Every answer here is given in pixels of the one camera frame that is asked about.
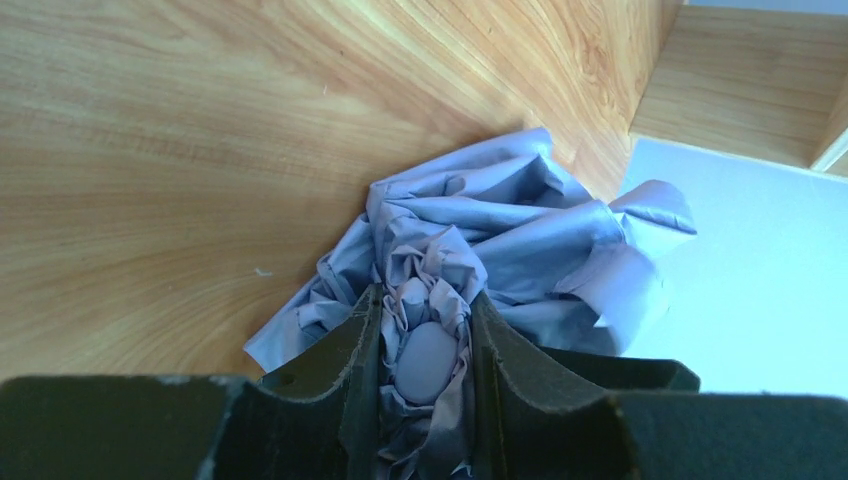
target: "wooden floor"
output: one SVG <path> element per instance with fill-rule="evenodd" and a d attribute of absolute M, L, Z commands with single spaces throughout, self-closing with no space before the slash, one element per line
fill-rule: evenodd
<path fill-rule="evenodd" d="M 848 16 L 690 5 L 630 132 L 823 172 L 846 128 Z"/>
<path fill-rule="evenodd" d="M 258 375 L 369 182 L 493 135 L 610 198 L 674 3 L 0 0 L 0 378 Z"/>

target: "light blue fabric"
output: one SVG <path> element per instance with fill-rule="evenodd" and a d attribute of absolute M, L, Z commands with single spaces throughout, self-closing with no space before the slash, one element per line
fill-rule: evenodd
<path fill-rule="evenodd" d="M 468 319 L 478 293 L 536 344 L 617 355 L 668 308 L 651 259 L 695 235 L 671 185 L 647 182 L 607 206 L 553 162 L 551 149 L 546 130 L 528 130 L 372 184 L 366 212 L 245 350 L 273 370 L 342 322 L 368 284 L 383 283 L 380 454 L 393 478 L 444 477 L 471 451 Z M 447 386 L 419 405 L 394 384 L 404 371 L 426 371 L 397 367 L 411 332 L 427 322 L 438 322 L 456 351 Z M 420 347 L 415 361 L 426 361 Z"/>

